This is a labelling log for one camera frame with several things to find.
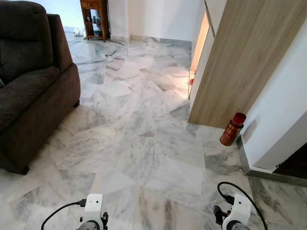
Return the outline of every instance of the red can lid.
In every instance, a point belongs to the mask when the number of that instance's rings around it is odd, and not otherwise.
[[[234,118],[232,119],[232,124],[235,126],[241,126],[243,125],[244,121],[246,119],[246,115],[243,113],[236,113]]]

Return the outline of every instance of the black cable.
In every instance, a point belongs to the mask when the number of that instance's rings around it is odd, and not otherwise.
[[[231,182],[222,181],[222,182],[220,182],[220,183],[217,185],[217,190],[218,190],[218,192],[221,194],[221,196],[222,196],[224,199],[226,199],[226,200],[229,200],[229,196],[228,196],[228,195],[224,195],[224,194],[221,192],[220,186],[221,186],[222,184],[228,184],[228,185],[231,185],[231,186],[235,187],[236,189],[240,190],[240,191],[249,199],[249,201],[252,203],[252,205],[255,207],[256,211],[258,212],[258,214],[259,214],[259,216],[260,216],[260,218],[261,218],[261,220],[262,220],[264,229],[265,229],[265,230],[268,230],[268,226],[267,226],[267,224],[266,224],[266,222],[265,222],[265,219],[264,219],[264,217],[263,217],[261,211],[259,210],[259,208],[258,208],[257,205],[255,204],[255,202],[252,200],[252,198],[250,198],[250,196],[249,196],[242,188],[240,188],[238,185],[233,184],[233,183],[231,183]]]
[[[47,217],[47,219],[42,223],[42,228],[41,230],[44,230],[44,225],[47,223],[47,221],[53,217],[54,214],[56,214],[57,212],[61,211],[63,208],[66,208],[68,206],[72,206],[72,205],[80,205],[81,207],[85,207],[85,203],[86,203],[86,199],[82,199],[78,202],[73,202],[73,203],[70,203],[70,204],[66,204],[60,208],[58,208],[56,211],[54,211],[50,216]]]
[[[113,40],[111,40],[111,39],[107,39],[107,41],[109,41],[109,42],[114,42],[114,43],[120,44],[120,45],[122,45],[122,46],[125,46],[124,44],[122,44],[122,43],[120,43],[120,42],[115,42],[115,41],[113,41]]]

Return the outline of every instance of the sofa leg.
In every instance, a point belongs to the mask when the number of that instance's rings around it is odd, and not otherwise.
[[[28,173],[28,171],[30,170],[29,169],[29,166],[25,166],[23,169],[19,170],[19,169],[5,169],[6,171],[8,172],[11,172],[11,173],[16,173],[16,174],[20,174],[20,175],[26,175]]]
[[[79,105],[80,105],[80,99],[77,100],[76,104],[73,107],[77,108]]]

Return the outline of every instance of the wall baseboard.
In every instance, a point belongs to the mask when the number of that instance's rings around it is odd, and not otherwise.
[[[140,35],[133,35],[133,34],[130,36],[130,39],[135,40],[135,41],[144,41],[144,42],[151,40],[151,41],[154,41],[154,42],[188,46],[188,47],[192,48],[192,42],[190,42],[190,41],[167,39],[167,38],[158,38],[158,37],[147,37],[147,36],[140,36]]]
[[[126,42],[126,43],[129,42],[128,37],[117,36],[117,35],[110,35],[110,39],[115,42]]]
[[[249,164],[248,164],[248,159],[246,157],[246,153],[244,150],[242,138],[240,135],[236,139],[236,144],[238,145],[238,148],[239,148],[239,154],[240,154],[240,159],[242,163],[242,170],[245,175],[307,187],[307,180],[303,178],[281,175],[278,173],[259,172],[259,171],[250,169]]]

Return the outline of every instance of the sofa cushion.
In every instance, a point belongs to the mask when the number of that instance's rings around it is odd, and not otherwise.
[[[48,67],[22,74],[0,89],[0,132],[9,126],[58,77],[59,69]]]
[[[48,18],[44,7],[28,1],[0,1],[0,78],[53,65]]]

